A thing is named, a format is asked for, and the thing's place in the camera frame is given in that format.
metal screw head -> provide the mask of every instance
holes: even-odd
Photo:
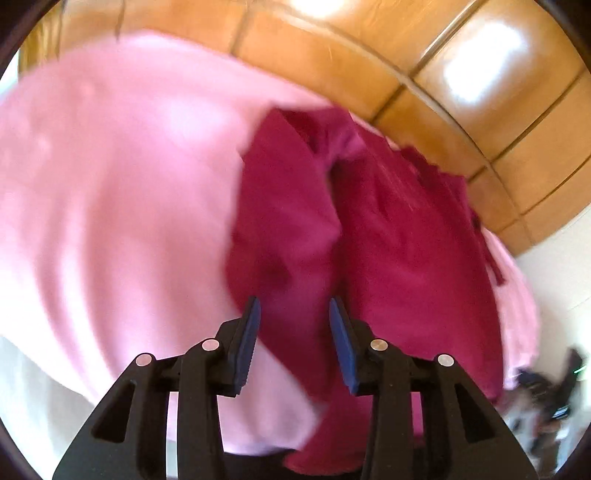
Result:
[[[388,348],[388,342],[386,340],[382,340],[381,338],[376,338],[375,340],[371,341],[369,346],[373,350],[376,350],[378,352],[383,352],[384,350],[386,350],[386,348]]]
[[[150,355],[149,353],[142,353],[141,355],[138,355],[138,357],[135,359],[135,364],[138,367],[145,367],[150,363],[152,363],[152,355]]]
[[[220,342],[218,342],[215,338],[208,338],[201,344],[201,348],[206,352],[212,352],[217,350],[220,346]]]
[[[437,357],[437,361],[439,362],[439,365],[442,365],[444,367],[450,367],[456,362],[451,355],[448,355],[446,353],[444,353],[443,355],[439,355]]]

pink cloth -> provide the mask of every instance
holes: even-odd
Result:
[[[496,308],[501,321],[504,387],[512,390],[517,386],[518,369],[531,367],[538,356],[540,317],[525,275],[511,254],[494,233],[483,228],[482,234],[505,280],[497,285],[491,272]]]
[[[240,153],[272,105],[327,103],[155,34],[28,74],[0,105],[0,335],[93,403],[139,353],[214,335],[239,315],[223,265]],[[219,404],[234,453],[298,448],[318,418],[260,343]]]

clothing pile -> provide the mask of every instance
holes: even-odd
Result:
[[[531,293],[465,180],[298,86],[142,33],[65,54],[0,110],[0,335],[92,403],[255,294],[224,447],[326,475],[360,467],[371,412],[342,383],[331,296],[409,355],[452,354],[491,401],[537,354]]]

wooden panel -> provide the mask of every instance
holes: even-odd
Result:
[[[406,72],[474,0],[279,0],[326,21]]]
[[[245,11],[231,0],[126,0],[121,31],[150,28],[229,52]]]
[[[115,36],[124,0],[68,0],[64,10],[60,51],[95,38]]]
[[[591,161],[570,177],[558,190],[536,205],[525,221],[536,242],[566,225],[591,203]]]
[[[517,218],[503,185],[490,170],[483,171],[469,183],[468,196],[484,226],[493,232],[503,230]]]
[[[18,57],[19,74],[59,55],[62,10],[63,3],[60,1],[39,20],[22,43]]]
[[[507,247],[507,250],[515,257],[532,246],[525,226],[520,221],[509,225],[498,236]]]
[[[398,86],[379,60],[306,22],[265,11],[251,19],[238,57],[308,87],[365,119]]]
[[[495,163],[520,211],[547,196],[591,155],[591,73]]]
[[[533,0],[489,0],[417,76],[487,158],[566,89],[582,60]]]
[[[442,170],[470,177],[485,159],[460,128],[448,124],[421,99],[405,90],[376,122],[398,145],[413,145]]]

dark red garment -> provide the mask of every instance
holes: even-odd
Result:
[[[463,178],[393,151],[339,108],[272,110],[244,163],[230,291],[238,307],[261,299],[261,340],[328,403],[291,469],[330,475],[363,462],[371,401],[343,385],[332,295],[405,353],[450,353],[488,398],[500,395],[499,319]]]

